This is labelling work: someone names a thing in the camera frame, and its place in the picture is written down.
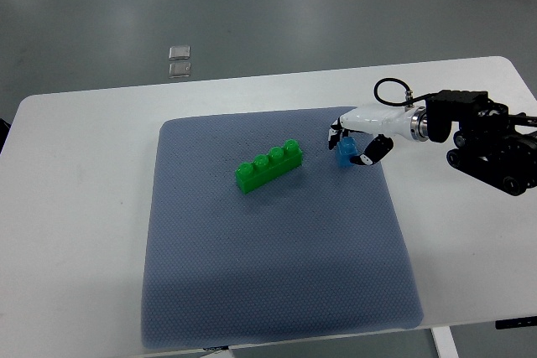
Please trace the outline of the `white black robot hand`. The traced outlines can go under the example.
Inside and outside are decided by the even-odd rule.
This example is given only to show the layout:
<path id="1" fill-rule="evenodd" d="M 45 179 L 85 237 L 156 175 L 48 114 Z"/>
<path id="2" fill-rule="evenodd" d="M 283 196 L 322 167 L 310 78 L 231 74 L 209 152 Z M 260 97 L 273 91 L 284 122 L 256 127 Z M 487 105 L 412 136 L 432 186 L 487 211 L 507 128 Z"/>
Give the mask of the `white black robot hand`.
<path id="1" fill-rule="evenodd" d="M 337 143 L 343 137 L 350 137 L 352 132 L 373 136 L 365 149 L 357 149 L 357 156 L 351 158 L 354 165 L 362 166 L 371 166 L 383 159 L 394 147 L 394 135 L 417 142 L 429 139 L 426 111 L 422 106 L 369 105 L 346 112 L 330 125 L 329 149 L 335 150 Z"/>

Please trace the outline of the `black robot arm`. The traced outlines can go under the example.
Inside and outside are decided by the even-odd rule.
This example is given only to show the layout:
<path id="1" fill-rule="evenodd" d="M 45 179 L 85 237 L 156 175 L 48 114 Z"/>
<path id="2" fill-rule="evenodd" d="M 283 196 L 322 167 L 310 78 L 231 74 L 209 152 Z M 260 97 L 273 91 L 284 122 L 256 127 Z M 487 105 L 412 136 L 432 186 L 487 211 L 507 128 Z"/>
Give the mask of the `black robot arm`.
<path id="1" fill-rule="evenodd" d="M 425 99 L 427 135 L 434 143 L 453 137 L 446 154 L 452 168 L 474 179 L 519 196 L 536 186 L 536 118 L 512 115 L 486 91 L 443 90 Z"/>

